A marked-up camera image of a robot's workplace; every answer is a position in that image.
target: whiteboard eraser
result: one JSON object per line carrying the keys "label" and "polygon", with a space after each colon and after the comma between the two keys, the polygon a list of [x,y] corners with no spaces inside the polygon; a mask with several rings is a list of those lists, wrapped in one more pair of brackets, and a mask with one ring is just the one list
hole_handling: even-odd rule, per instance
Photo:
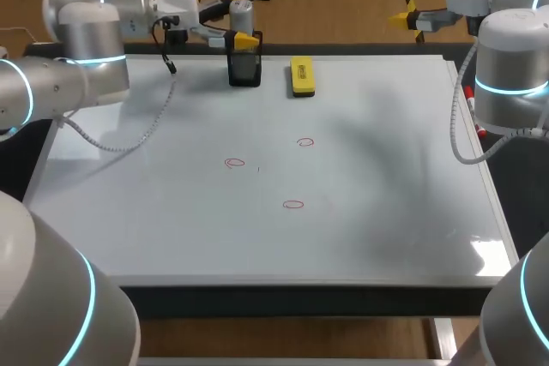
{"label": "whiteboard eraser", "polygon": [[315,74],[312,59],[307,56],[292,57],[292,90],[294,98],[310,98],[315,95]]}

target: wooden floor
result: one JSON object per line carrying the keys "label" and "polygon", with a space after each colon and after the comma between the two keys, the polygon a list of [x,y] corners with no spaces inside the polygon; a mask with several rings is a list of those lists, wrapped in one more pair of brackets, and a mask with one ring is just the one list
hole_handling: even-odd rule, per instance
{"label": "wooden floor", "polygon": [[[415,0],[419,9],[444,7],[444,0]],[[1,27],[27,27],[48,41],[41,0],[0,0]],[[256,3],[256,27],[267,43],[403,43],[410,32],[387,24],[406,11],[404,0],[271,0]],[[469,41],[462,21],[427,41]],[[0,32],[0,45],[21,55],[29,38],[23,31]],[[463,341],[476,320],[456,322]],[[243,319],[173,320],[142,323],[143,356],[187,357],[389,357],[427,358],[425,321],[416,319]]]}

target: red drawn circle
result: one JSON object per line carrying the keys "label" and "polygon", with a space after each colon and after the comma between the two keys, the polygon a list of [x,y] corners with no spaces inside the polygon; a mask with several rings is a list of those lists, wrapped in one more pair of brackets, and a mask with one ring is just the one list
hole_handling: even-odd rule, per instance
{"label": "red drawn circle", "polygon": [[285,201],[282,203],[282,206],[286,209],[300,209],[305,206],[305,204],[302,201]]}
{"label": "red drawn circle", "polygon": [[233,167],[239,167],[244,166],[245,162],[241,159],[225,159],[225,166],[229,169],[232,169]]}
{"label": "red drawn circle", "polygon": [[296,143],[298,143],[301,147],[308,147],[314,146],[315,141],[313,141],[310,137],[302,137]]}

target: yellow and black tape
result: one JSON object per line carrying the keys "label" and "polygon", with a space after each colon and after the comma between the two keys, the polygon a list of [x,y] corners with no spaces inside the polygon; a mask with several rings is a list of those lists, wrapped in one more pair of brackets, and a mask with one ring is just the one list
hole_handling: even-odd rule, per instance
{"label": "yellow and black tape", "polygon": [[[405,1],[406,1],[408,13],[415,14],[418,11],[418,8],[415,5],[415,1],[414,0],[405,0]],[[421,32],[420,30],[414,30],[413,36],[415,37],[415,43],[419,43],[419,44],[425,43],[425,36],[423,35],[423,32]]]}

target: whiteboard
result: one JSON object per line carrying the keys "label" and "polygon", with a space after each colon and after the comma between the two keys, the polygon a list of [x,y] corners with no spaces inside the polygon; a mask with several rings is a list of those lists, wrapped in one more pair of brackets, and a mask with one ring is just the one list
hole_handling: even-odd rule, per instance
{"label": "whiteboard", "polygon": [[[225,57],[175,57],[156,135],[120,155],[52,128],[26,204],[120,285],[495,284],[516,253],[486,165],[451,152],[454,64],[313,60],[316,96],[294,99],[290,57],[265,57],[259,88],[230,88]],[[75,116],[108,145],[136,141],[171,82],[159,57],[128,63],[129,98]]]}

